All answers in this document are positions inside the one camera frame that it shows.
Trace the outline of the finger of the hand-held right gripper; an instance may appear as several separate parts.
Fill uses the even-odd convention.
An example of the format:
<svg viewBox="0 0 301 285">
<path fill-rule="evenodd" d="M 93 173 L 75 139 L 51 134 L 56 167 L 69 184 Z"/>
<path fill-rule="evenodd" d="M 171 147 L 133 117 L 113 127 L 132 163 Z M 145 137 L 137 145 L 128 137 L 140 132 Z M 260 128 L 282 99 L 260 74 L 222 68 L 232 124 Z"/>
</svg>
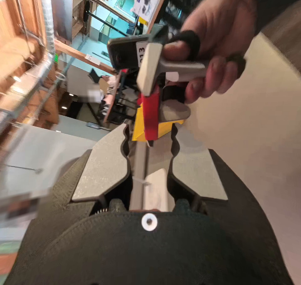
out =
<svg viewBox="0 0 301 285">
<path fill-rule="evenodd" d="M 141 66 L 137 76 L 137 86 L 141 94 L 149 97 L 158 76 L 158 65 L 163 50 L 163 43 L 149 42 L 142 57 Z"/>
<path fill-rule="evenodd" d="M 186 120 L 190 117 L 190 108 L 175 99 L 162 101 L 159 109 L 159 123 Z"/>
</svg>

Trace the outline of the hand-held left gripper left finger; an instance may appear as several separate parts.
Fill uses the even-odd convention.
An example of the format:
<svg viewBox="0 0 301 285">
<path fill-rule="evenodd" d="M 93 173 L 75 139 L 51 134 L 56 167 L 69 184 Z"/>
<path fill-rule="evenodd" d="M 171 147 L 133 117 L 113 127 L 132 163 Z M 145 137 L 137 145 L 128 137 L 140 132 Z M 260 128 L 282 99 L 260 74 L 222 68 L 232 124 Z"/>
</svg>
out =
<svg viewBox="0 0 301 285">
<path fill-rule="evenodd" d="M 130 176 L 128 142 L 129 125 L 123 123 L 94 145 L 73 193 L 73 202 L 101 200 Z"/>
</svg>

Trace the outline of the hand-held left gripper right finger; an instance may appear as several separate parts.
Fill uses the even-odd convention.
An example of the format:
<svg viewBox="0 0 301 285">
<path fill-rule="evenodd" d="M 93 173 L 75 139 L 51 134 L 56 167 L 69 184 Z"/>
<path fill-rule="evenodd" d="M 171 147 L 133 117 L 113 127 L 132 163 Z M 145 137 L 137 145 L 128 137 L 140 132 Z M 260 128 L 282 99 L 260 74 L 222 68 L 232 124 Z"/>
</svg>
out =
<svg viewBox="0 0 301 285">
<path fill-rule="evenodd" d="M 171 130 L 172 158 L 167 175 L 167 190 L 175 199 L 227 201 L 219 174 L 203 143 L 184 125 L 174 123 Z"/>
</svg>

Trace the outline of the red toy block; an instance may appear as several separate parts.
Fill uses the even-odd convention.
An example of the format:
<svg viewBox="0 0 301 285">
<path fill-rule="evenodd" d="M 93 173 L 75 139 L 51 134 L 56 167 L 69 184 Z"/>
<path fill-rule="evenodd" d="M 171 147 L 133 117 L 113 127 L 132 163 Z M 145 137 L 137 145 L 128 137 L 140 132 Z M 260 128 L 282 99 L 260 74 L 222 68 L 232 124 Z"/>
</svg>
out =
<svg viewBox="0 0 301 285">
<path fill-rule="evenodd" d="M 141 95 L 145 139 L 150 147 L 158 139 L 160 88 L 156 84 L 150 96 Z"/>
</svg>

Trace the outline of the person's right hand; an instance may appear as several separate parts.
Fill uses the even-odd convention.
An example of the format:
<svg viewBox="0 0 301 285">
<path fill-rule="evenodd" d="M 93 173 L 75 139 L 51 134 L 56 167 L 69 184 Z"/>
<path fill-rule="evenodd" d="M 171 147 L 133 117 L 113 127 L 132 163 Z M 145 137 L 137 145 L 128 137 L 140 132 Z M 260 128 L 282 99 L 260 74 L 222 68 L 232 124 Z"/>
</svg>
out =
<svg viewBox="0 0 301 285">
<path fill-rule="evenodd" d="M 183 23 L 181 33 L 193 31 L 200 40 L 197 60 L 210 60 L 205 77 L 169 81 L 185 88 L 185 103 L 227 92 L 240 77 L 238 64 L 227 58 L 243 56 L 255 34 L 254 0 L 203 0 Z"/>
</svg>

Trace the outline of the yellow plastic bin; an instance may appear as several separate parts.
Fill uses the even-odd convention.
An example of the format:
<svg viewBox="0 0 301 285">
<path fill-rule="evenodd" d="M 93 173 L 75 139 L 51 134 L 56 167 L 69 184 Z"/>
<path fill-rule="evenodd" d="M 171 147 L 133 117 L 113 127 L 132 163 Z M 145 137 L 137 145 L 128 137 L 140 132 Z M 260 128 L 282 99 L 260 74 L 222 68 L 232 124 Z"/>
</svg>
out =
<svg viewBox="0 0 301 285">
<path fill-rule="evenodd" d="M 177 120 L 174 122 L 164 122 L 159 124 L 158 137 L 162 137 L 165 134 L 169 133 L 172 129 L 172 123 L 183 124 L 185 120 Z M 146 142 L 145 133 L 144 133 L 144 117 L 143 117 L 143 103 L 140 104 L 140 107 L 137 109 L 134 130 L 132 135 L 132 141 Z"/>
</svg>

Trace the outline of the wooden beam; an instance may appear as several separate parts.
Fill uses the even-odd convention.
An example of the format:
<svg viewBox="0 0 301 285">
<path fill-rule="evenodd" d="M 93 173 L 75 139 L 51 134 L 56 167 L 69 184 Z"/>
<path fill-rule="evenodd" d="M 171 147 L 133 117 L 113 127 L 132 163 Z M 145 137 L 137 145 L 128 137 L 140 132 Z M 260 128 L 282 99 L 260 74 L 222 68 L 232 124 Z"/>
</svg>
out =
<svg viewBox="0 0 301 285">
<path fill-rule="evenodd" d="M 112 68 L 111 66 L 109 66 L 107 64 L 102 63 L 97 58 L 95 58 L 89 54 L 84 54 L 84 53 L 80 52 L 79 50 L 76 50 L 73 47 L 62 43 L 61 41 L 59 41 L 57 39 L 55 39 L 54 42 L 55 42 L 55 49 L 57 51 L 65 53 L 81 62 L 87 63 L 88 65 L 98 68 L 111 75 L 118 74 L 114 68 Z"/>
</svg>

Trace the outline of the white cardboard box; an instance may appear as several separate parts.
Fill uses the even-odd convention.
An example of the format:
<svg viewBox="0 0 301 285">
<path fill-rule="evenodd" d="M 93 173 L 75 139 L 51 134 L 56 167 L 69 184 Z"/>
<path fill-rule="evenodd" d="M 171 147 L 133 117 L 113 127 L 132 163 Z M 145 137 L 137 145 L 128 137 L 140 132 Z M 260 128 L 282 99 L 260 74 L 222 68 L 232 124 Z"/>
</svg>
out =
<svg viewBox="0 0 301 285">
<path fill-rule="evenodd" d="M 134 0 L 134 4 L 130 12 L 139 16 L 146 22 L 150 22 L 152 14 L 157 8 L 158 0 Z"/>
</svg>

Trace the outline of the silver ventilation duct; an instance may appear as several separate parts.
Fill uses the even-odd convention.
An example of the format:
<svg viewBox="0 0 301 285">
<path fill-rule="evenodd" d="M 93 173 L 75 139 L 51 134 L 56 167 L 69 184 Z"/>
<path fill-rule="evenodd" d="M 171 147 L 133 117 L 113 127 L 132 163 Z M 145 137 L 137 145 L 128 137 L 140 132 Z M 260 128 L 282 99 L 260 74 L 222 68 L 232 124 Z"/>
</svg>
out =
<svg viewBox="0 0 301 285">
<path fill-rule="evenodd" d="M 1 0 L 1 133 L 37 121 L 53 95 L 55 27 L 51 0 Z"/>
</svg>

